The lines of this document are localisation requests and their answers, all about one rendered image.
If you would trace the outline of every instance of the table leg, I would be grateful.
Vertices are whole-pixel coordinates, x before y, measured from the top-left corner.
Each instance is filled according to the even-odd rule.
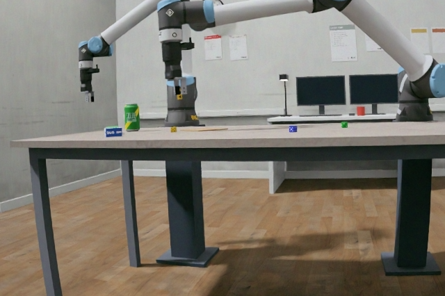
[[[42,261],[44,286],[47,295],[62,295],[58,275],[56,246],[54,244],[53,222],[49,205],[47,161],[29,152],[31,184],[33,189],[35,225],[39,241],[40,260]]]
[[[131,267],[140,267],[138,220],[134,195],[133,161],[120,161],[124,189],[125,224],[127,225],[128,255]]]
[[[399,160],[397,176],[396,244],[383,252],[386,275],[438,275],[427,252],[431,204],[430,159]]]
[[[158,263],[206,267],[218,252],[205,247],[201,162],[166,161],[170,246]]]

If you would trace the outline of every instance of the computer monitor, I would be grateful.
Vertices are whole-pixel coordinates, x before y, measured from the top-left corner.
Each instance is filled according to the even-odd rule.
[[[372,104],[373,114],[378,114],[378,104],[398,103],[397,74],[349,76],[350,103]]]
[[[297,105],[318,106],[325,114],[325,105],[346,105],[345,76],[297,77]]]

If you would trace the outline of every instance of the paper on wall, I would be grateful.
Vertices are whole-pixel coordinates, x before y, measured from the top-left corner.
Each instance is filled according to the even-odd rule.
[[[221,60],[223,58],[221,35],[206,35],[204,37],[204,52],[206,60]]]
[[[243,35],[231,35],[229,38],[230,60],[248,59],[248,37]]]
[[[332,62],[357,61],[355,25],[329,26]]]
[[[431,32],[432,52],[445,53],[445,27],[433,27]]]
[[[411,42],[424,54],[430,53],[428,29],[424,27],[411,28]]]
[[[364,35],[364,39],[366,42],[366,51],[383,51],[382,47],[380,47],[377,42],[372,40],[367,34]]]

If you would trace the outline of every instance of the small blue and white box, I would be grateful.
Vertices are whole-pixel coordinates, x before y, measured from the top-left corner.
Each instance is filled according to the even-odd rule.
[[[106,138],[122,136],[122,127],[105,127],[104,131]]]

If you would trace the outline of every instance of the can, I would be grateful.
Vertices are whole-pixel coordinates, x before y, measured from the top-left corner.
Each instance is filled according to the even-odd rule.
[[[125,130],[138,131],[140,129],[138,104],[126,104],[124,111],[125,111]]]

